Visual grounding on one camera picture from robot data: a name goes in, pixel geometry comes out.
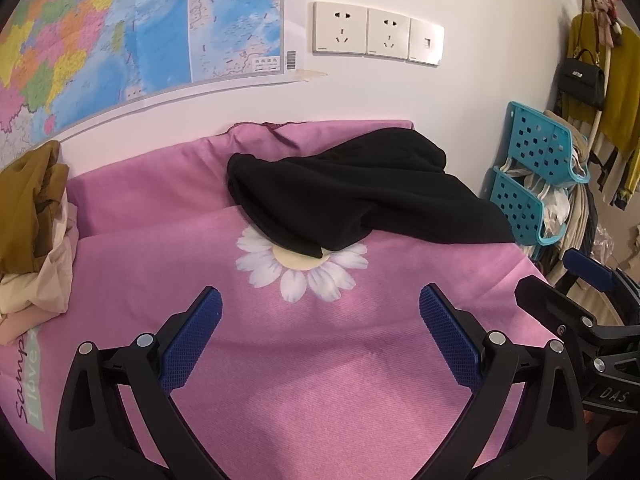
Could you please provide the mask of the black coat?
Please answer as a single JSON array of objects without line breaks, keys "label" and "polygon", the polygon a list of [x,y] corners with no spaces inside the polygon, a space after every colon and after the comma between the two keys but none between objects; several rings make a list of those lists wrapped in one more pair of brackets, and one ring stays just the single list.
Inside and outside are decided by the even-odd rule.
[{"label": "black coat", "polygon": [[318,155],[228,161],[228,190],[266,237],[309,257],[384,231],[437,244],[514,240],[495,204],[446,173],[445,152],[421,133],[383,128]]}]

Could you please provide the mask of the lower teal plastic basket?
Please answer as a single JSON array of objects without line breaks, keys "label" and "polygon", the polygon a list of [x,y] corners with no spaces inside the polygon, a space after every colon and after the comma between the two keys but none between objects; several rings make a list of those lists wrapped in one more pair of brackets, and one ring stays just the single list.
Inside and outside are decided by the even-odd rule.
[{"label": "lower teal plastic basket", "polygon": [[544,202],[520,182],[514,180],[498,167],[494,168],[495,181],[490,201],[498,206],[508,220],[515,241],[524,246],[550,246],[566,233],[565,223],[556,234],[548,234],[544,224],[546,206]]}]

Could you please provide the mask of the teal plastic basket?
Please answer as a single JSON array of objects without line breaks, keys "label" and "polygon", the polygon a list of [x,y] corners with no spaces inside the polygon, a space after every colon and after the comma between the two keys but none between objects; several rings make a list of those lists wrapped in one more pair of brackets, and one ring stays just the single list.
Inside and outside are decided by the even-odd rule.
[{"label": "teal plastic basket", "polygon": [[495,181],[490,201],[498,206],[508,220],[515,241],[524,246],[550,246],[566,233],[565,223],[556,234],[548,234],[544,224],[546,206],[544,202],[520,182],[514,180],[498,167],[494,168]]},{"label": "teal plastic basket", "polygon": [[509,112],[510,159],[557,188],[589,182],[589,170],[580,162],[569,128],[515,101],[509,103]]}]

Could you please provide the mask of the upper teal plastic basket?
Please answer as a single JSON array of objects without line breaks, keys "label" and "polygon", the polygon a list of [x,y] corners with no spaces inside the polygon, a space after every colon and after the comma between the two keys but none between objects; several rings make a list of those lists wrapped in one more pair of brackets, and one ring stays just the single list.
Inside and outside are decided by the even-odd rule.
[{"label": "upper teal plastic basket", "polygon": [[509,103],[509,112],[510,159],[557,188],[589,182],[589,170],[580,162],[569,128],[515,101]]}]

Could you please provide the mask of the mustard yellow hanging sweater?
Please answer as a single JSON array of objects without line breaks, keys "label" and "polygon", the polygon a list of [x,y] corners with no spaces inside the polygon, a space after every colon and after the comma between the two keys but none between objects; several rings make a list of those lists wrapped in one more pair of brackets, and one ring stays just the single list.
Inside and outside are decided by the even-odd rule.
[{"label": "mustard yellow hanging sweater", "polygon": [[[582,36],[578,39],[580,16],[570,24],[567,57],[582,48],[594,53],[593,16],[586,13]],[[562,96],[562,117],[591,125],[596,110],[571,96]],[[622,27],[620,45],[611,51],[608,90],[601,116],[599,133],[606,137],[626,162],[625,173],[613,198],[615,207],[625,210],[639,184],[639,36]]]}]

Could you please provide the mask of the cream beige garment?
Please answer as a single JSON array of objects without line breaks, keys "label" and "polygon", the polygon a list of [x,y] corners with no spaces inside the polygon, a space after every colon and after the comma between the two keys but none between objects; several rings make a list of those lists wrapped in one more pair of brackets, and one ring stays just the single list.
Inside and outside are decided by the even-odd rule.
[{"label": "cream beige garment", "polygon": [[64,193],[53,221],[53,246],[40,271],[1,278],[2,346],[67,311],[78,236],[77,207]]}]

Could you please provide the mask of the black handbag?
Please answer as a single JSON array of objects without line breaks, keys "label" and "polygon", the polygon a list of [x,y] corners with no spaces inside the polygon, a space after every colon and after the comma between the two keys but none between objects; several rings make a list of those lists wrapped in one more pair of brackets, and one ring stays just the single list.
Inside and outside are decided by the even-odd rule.
[{"label": "black handbag", "polygon": [[599,73],[598,58],[590,50],[582,49],[560,64],[558,88],[567,96],[596,110]]}]

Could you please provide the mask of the white coat rack pole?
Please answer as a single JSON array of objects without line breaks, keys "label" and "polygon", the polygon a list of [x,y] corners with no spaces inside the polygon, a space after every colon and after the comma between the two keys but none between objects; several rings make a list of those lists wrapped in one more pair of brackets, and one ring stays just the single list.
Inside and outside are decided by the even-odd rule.
[{"label": "white coat rack pole", "polygon": [[600,73],[598,79],[598,106],[596,114],[594,114],[593,123],[591,125],[591,130],[588,138],[588,151],[591,151],[596,143],[597,136],[599,133],[601,118],[604,109],[604,101],[606,98],[606,92],[608,92],[608,82],[610,81],[610,71],[611,71],[611,58],[612,58],[612,48],[606,46],[604,48],[604,57],[603,62],[600,66]]}]

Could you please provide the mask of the pink daisy bed sheet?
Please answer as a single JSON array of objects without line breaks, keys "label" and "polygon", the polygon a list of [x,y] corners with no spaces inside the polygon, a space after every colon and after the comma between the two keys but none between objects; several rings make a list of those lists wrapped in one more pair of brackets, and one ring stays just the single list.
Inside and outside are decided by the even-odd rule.
[{"label": "pink daisy bed sheet", "polygon": [[174,400],[233,479],[409,479],[469,399],[419,314],[436,284],[486,330],[543,346],[515,302],[533,274],[513,244],[434,245],[384,232],[318,262],[272,246],[232,204],[226,166],[321,153],[368,122],[246,122],[70,180],[79,242],[66,313],[1,350],[1,408],[51,469],[77,347],[130,344],[206,286],[222,318]]}]

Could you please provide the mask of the plush toy on rack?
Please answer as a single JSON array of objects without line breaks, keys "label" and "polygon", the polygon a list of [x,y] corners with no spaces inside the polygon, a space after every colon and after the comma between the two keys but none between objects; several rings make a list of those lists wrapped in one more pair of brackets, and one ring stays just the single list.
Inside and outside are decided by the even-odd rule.
[{"label": "plush toy on rack", "polygon": [[613,0],[592,0],[593,15],[597,23],[598,44],[613,49],[620,43],[622,25]]}]

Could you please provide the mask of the mustard brown garment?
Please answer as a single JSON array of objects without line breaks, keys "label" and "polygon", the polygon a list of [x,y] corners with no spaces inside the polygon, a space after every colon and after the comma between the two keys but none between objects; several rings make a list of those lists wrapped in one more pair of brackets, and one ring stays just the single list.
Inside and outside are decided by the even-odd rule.
[{"label": "mustard brown garment", "polygon": [[53,247],[53,222],[61,209],[68,166],[61,144],[49,141],[1,171],[1,272],[38,272]]}]

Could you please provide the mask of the colourful wall map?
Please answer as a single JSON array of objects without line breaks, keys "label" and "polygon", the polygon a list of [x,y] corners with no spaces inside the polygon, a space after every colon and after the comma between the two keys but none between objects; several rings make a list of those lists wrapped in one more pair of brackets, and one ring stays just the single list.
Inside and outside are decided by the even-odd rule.
[{"label": "colourful wall map", "polygon": [[1,31],[1,161],[186,96],[284,84],[307,0],[18,0]]}]

